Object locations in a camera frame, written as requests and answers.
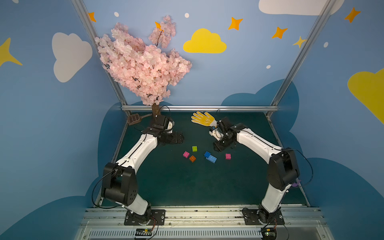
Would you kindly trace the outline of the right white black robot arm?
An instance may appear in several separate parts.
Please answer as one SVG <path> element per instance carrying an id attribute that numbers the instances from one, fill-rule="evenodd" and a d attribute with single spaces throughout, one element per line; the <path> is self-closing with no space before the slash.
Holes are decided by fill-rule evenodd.
<path id="1" fill-rule="evenodd" d="M 268 188 L 259 204 L 257 217 L 261 224 L 271 223 L 281 209 L 281 203 L 295 180 L 300 176 L 295 151 L 283 149 L 254 133 L 244 124 L 232 125 L 224 120 L 210 127 L 209 133 L 216 141 L 214 150 L 222 152 L 234 142 L 248 147 L 267 164 Z"/>

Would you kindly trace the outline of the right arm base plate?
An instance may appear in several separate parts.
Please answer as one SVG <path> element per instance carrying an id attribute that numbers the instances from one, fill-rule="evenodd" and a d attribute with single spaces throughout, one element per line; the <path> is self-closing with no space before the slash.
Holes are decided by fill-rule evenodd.
<path id="1" fill-rule="evenodd" d="M 248 209 L 243 208 L 242 214 L 246 225 L 284 225 L 285 220 L 283 218 L 281 208 L 278 208 L 275 212 L 269 213 L 264 209 Z"/>

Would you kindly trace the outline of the light blue long lego brick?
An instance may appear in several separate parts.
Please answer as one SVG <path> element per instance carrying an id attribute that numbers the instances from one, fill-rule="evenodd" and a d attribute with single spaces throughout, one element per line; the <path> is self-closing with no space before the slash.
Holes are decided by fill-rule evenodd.
<path id="1" fill-rule="evenodd" d="M 214 156 L 212 156 L 212 155 L 210 155 L 209 157 L 206 157 L 206 159 L 207 159 L 208 161 L 210 161 L 211 163 L 215 163 L 216 160 L 217 160 L 217 158 L 214 157 Z"/>

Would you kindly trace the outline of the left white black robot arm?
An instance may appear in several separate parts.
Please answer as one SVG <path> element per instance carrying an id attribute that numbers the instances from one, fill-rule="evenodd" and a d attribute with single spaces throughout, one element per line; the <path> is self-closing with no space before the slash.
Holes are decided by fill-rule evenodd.
<path id="1" fill-rule="evenodd" d="M 181 144 L 184 139 L 182 132 L 145 129 L 138 142 L 125 156 L 116 163 L 108 163 L 105 166 L 101 197 L 125 208 L 130 221 L 147 225 L 152 218 L 152 207 L 139 195 L 137 172 L 146 157 L 159 143 Z"/>

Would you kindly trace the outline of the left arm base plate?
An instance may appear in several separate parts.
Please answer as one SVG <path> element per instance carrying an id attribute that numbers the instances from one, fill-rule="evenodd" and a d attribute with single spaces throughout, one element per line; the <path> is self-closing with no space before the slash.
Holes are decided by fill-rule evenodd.
<path id="1" fill-rule="evenodd" d="M 124 225 L 125 226 L 152 226 L 153 224 L 163 226 L 165 224 L 165 210 L 151 210 L 144 215 L 138 215 L 132 211 L 127 211 Z"/>

